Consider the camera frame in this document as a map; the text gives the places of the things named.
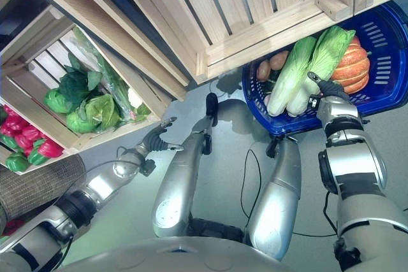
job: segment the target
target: bell pepper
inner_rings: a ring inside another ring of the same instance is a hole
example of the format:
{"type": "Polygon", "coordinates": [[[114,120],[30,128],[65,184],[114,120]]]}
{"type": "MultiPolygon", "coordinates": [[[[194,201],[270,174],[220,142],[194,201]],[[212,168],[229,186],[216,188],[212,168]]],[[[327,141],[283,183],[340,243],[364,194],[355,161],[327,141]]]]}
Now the bell pepper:
{"type": "Polygon", "coordinates": [[[2,143],[4,143],[10,149],[17,149],[18,148],[17,142],[14,140],[14,138],[12,138],[10,136],[1,135],[0,140],[1,140],[2,143]]]}
{"type": "Polygon", "coordinates": [[[10,129],[9,127],[6,127],[5,124],[2,124],[0,127],[0,134],[9,136],[9,137],[13,137],[16,136],[18,134],[18,131],[14,131],[12,129],[10,129]]]}
{"type": "Polygon", "coordinates": [[[29,123],[20,116],[8,116],[3,124],[14,131],[21,131],[29,125],[29,123]]]}
{"type": "Polygon", "coordinates": [[[27,149],[33,146],[33,141],[28,140],[23,134],[14,136],[14,139],[20,148],[27,149]]]}
{"type": "Polygon", "coordinates": [[[41,165],[49,160],[47,156],[38,153],[38,148],[39,147],[34,147],[30,155],[28,155],[28,162],[36,166],[41,165]]]}
{"type": "Polygon", "coordinates": [[[15,111],[13,111],[9,106],[4,105],[3,108],[4,108],[4,110],[6,111],[6,113],[7,113],[9,116],[19,116],[19,115],[18,115],[15,111]]]}
{"type": "Polygon", "coordinates": [[[12,153],[6,159],[6,167],[11,171],[25,171],[30,166],[22,152],[12,153]]]}
{"type": "Polygon", "coordinates": [[[38,153],[47,157],[61,156],[62,151],[64,151],[64,148],[51,139],[45,140],[44,143],[38,148],[38,153]]]}
{"type": "Polygon", "coordinates": [[[30,147],[30,148],[24,149],[24,155],[25,155],[25,156],[30,155],[30,153],[31,153],[31,151],[32,151],[32,150],[33,150],[33,147],[30,147]]]}
{"type": "Polygon", "coordinates": [[[36,141],[41,138],[41,132],[33,125],[25,127],[21,132],[25,138],[31,141],[36,141]]]}

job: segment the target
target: red bell pepper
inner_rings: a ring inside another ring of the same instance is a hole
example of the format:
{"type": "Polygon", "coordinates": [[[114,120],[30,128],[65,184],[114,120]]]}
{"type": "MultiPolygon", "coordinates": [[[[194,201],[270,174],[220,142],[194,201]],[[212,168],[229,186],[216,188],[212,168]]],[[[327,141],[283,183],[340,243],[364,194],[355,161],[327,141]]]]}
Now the red bell pepper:
{"type": "Polygon", "coordinates": [[[36,141],[41,138],[41,132],[32,125],[25,127],[22,134],[25,136],[25,138],[31,141],[36,141]]]}
{"type": "Polygon", "coordinates": [[[28,140],[23,134],[14,136],[14,139],[20,148],[28,149],[33,146],[33,141],[28,140]]]}
{"type": "Polygon", "coordinates": [[[9,116],[18,116],[18,114],[15,111],[13,111],[9,106],[3,105],[3,108],[9,116]]]}
{"type": "Polygon", "coordinates": [[[14,131],[14,130],[10,129],[9,127],[6,127],[5,124],[2,124],[1,127],[0,127],[0,134],[6,135],[6,136],[9,136],[9,137],[14,137],[15,135],[18,134],[18,131],[14,131]]]}
{"type": "Polygon", "coordinates": [[[58,157],[62,155],[64,148],[49,138],[38,148],[38,153],[46,157],[58,157]]]}
{"type": "Polygon", "coordinates": [[[23,128],[29,125],[29,123],[20,116],[8,116],[3,124],[14,131],[21,131],[23,128]]]}
{"type": "Polygon", "coordinates": [[[31,151],[32,151],[32,150],[33,150],[33,147],[30,147],[30,148],[24,149],[24,155],[25,155],[25,156],[30,155],[30,153],[31,153],[31,151]]]}

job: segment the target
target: wire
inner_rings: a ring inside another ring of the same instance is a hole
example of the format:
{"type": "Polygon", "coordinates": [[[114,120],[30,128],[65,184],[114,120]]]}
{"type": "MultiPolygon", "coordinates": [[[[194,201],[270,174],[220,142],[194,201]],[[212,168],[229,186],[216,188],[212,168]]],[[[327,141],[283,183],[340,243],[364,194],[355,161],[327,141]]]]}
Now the wire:
{"type": "Polygon", "coordinates": [[[245,227],[248,226],[249,220],[251,219],[252,213],[253,213],[254,208],[255,208],[255,204],[256,204],[256,202],[257,202],[257,200],[258,200],[258,197],[259,197],[259,193],[261,192],[261,186],[262,186],[262,174],[261,174],[261,167],[259,166],[258,158],[256,157],[254,151],[252,151],[252,149],[248,149],[247,155],[245,156],[244,179],[242,180],[241,197],[240,197],[242,212],[243,212],[244,215],[248,218],[248,221],[247,221],[247,224],[245,225],[245,227]],[[243,202],[242,202],[242,194],[244,193],[245,178],[246,178],[246,174],[247,174],[247,160],[248,160],[249,152],[252,153],[253,156],[255,157],[256,164],[257,164],[257,166],[258,166],[259,185],[258,185],[258,191],[257,191],[257,193],[256,193],[256,197],[255,197],[254,204],[252,205],[251,212],[250,212],[249,215],[248,215],[247,212],[245,211],[244,204],[243,204],[243,202]]]}
{"type": "Polygon", "coordinates": [[[119,149],[123,149],[123,151],[125,152],[128,148],[124,147],[124,146],[119,146],[116,149],[116,158],[119,158],[119,149]]]}
{"type": "Polygon", "coordinates": [[[304,234],[304,233],[298,233],[298,232],[292,232],[292,234],[299,235],[299,236],[305,236],[305,237],[316,237],[316,238],[337,236],[337,234],[311,235],[311,234],[304,234]]]}
{"type": "Polygon", "coordinates": [[[62,262],[64,261],[65,257],[67,256],[67,254],[69,252],[69,249],[71,248],[73,240],[74,240],[74,236],[69,237],[69,241],[68,241],[68,244],[66,246],[64,255],[61,257],[61,259],[59,260],[59,262],[57,263],[57,265],[54,267],[54,269],[52,271],[55,271],[56,269],[58,269],[59,266],[62,264],[62,262]]]}
{"type": "Polygon", "coordinates": [[[330,195],[330,191],[328,191],[326,193],[326,199],[324,200],[324,207],[323,207],[323,215],[326,217],[327,222],[329,222],[329,224],[330,224],[331,228],[334,230],[334,232],[337,233],[336,226],[334,225],[334,223],[332,222],[332,220],[330,219],[330,217],[326,213],[327,206],[328,206],[329,195],[330,195]]]}

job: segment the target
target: green vegetable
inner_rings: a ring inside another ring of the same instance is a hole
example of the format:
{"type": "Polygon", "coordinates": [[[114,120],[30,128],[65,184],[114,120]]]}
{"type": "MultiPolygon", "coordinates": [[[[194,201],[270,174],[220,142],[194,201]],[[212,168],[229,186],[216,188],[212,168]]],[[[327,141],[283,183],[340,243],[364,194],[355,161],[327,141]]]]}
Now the green vegetable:
{"type": "Polygon", "coordinates": [[[6,167],[11,171],[25,171],[30,166],[22,152],[12,153],[6,159],[6,167]]]}
{"type": "Polygon", "coordinates": [[[89,95],[87,75],[81,71],[67,73],[60,80],[59,92],[73,106],[78,107],[89,95]]]}
{"type": "Polygon", "coordinates": [[[38,149],[39,147],[34,147],[34,149],[31,151],[30,155],[28,155],[28,158],[27,158],[30,164],[33,164],[36,166],[41,165],[44,162],[47,162],[49,160],[47,156],[40,154],[38,152],[38,149]]]}
{"type": "Polygon", "coordinates": [[[128,99],[128,86],[116,73],[116,71],[109,65],[105,58],[96,50],[93,44],[87,39],[82,31],[75,27],[73,29],[76,40],[79,45],[98,59],[98,66],[102,72],[108,89],[119,106],[120,116],[125,121],[134,120],[136,118],[135,111],[128,99]]]}
{"type": "Polygon", "coordinates": [[[310,36],[296,42],[270,95],[267,105],[269,115],[283,113],[291,96],[302,84],[315,43],[316,38],[310,36]]]}
{"type": "Polygon", "coordinates": [[[146,104],[142,103],[137,109],[138,115],[148,115],[151,113],[146,104]]]}
{"type": "Polygon", "coordinates": [[[59,92],[59,89],[50,89],[44,98],[44,103],[56,113],[69,113],[72,109],[72,102],[59,92]]]}
{"type": "Polygon", "coordinates": [[[19,148],[18,144],[14,140],[13,137],[11,136],[6,136],[6,135],[0,135],[0,140],[2,143],[4,143],[7,147],[10,149],[17,149],[19,148]]]}
{"type": "Polygon", "coordinates": [[[7,112],[4,110],[3,106],[0,106],[0,125],[3,124],[7,116],[7,112]]]}
{"type": "MultiPolygon", "coordinates": [[[[328,80],[343,58],[355,33],[354,30],[347,31],[337,25],[325,30],[316,43],[307,72],[313,71],[321,79],[328,80]]],[[[291,116],[302,114],[307,109],[310,95],[318,92],[319,87],[305,74],[301,87],[288,102],[286,107],[288,113],[291,116]]]]}
{"type": "Polygon", "coordinates": [[[92,132],[99,125],[99,122],[96,120],[81,119],[78,115],[78,110],[76,110],[68,114],[66,117],[66,125],[73,132],[88,133],[92,132]]]}
{"type": "Polygon", "coordinates": [[[95,97],[85,105],[87,120],[95,120],[101,123],[100,128],[105,130],[107,127],[113,127],[120,120],[115,103],[110,94],[95,97]]]}

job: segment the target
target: green bell pepper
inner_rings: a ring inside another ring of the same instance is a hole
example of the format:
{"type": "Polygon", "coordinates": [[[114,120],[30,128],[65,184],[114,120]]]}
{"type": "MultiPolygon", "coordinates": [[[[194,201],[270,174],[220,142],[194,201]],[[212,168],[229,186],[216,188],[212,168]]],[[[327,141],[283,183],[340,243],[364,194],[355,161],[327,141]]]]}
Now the green bell pepper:
{"type": "Polygon", "coordinates": [[[18,144],[15,142],[14,137],[6,136],[6,135],[0,135],[0,140],[1,140],[2,143],[4,143],[10,149],[20,148],[18,146],[18,144]]]}
{"type": "Polygon", "coordinates": [[[12,153],[6,159],[6,167],[11,171],[25,171],[30,166],[22,152],[12,153]]]}
{"type": "Polygon", "coordinates": [[[39,146],[34,147],[34,149],[31,151],[30,155],[28,155],[28,161],[30,164],[33,165],[41,165],[44,162],[47,162],[49,158],[47,156],[44,156],[40,153],[38,153],[39,146]]]}

